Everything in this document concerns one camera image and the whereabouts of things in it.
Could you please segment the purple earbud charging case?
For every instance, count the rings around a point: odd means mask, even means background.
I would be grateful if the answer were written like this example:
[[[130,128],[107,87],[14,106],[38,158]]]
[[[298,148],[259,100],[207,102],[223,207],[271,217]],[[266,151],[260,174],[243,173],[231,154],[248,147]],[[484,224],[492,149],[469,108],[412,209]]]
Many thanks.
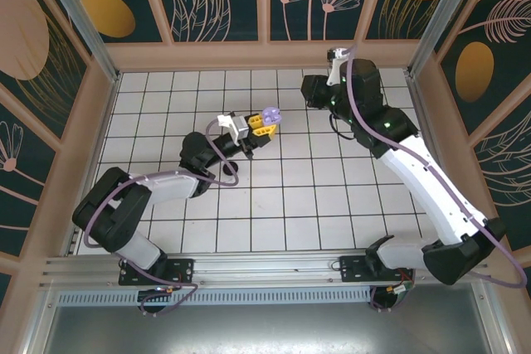
[[[276,107],[266,107],[261,112],[262,123],[264,126],[277,125],[282,120],[280,110]]]

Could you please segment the dark panel with pink leaves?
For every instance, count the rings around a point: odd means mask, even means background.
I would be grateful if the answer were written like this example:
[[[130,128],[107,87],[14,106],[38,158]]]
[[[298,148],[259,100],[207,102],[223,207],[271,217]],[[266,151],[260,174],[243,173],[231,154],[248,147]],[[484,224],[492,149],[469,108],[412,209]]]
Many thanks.
[[[475,146],[512,250],[531,245],[531,111],[506,118]]]

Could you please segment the grey metal base sheet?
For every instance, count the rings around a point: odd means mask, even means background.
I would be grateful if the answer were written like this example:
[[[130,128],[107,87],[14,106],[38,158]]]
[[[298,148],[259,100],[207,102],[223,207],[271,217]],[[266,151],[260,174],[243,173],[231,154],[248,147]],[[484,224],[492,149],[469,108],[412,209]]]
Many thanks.
[[[44,354],[493,354],[474,314],[442,320],[400,308],[309,304],[61,308]]]

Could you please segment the aluminium corner post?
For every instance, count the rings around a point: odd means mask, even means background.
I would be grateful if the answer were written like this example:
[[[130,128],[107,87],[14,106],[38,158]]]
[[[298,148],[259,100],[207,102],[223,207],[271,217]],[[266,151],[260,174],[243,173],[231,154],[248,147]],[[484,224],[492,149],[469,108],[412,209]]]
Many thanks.
[[[78,28],[81,36],[90,48],[94,58],[98,61],[106,77],[109,78],[112,83],[115,83],[119,71],[116,69],[105,43],[101,39],[100,34],[96,31],[95,26],[91,22],[80,0],[60,1],[68,11],[74,25]]]
[[[440,0],[421,36],[418,46],[405,69],[407,80],[415,80],[440,40],[444,30],[451,25],[463,0]]]

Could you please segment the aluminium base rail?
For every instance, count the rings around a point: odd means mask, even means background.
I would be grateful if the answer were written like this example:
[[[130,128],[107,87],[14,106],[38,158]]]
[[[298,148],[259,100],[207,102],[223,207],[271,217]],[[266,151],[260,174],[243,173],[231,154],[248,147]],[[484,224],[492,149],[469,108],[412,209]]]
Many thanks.
[[[338,286],[337,261],[361,250],[196,253],[192,281],[204,289]],[[76,255],[46,260],[38,279],[47,289],[115,289],[119,260],[113,255]]]

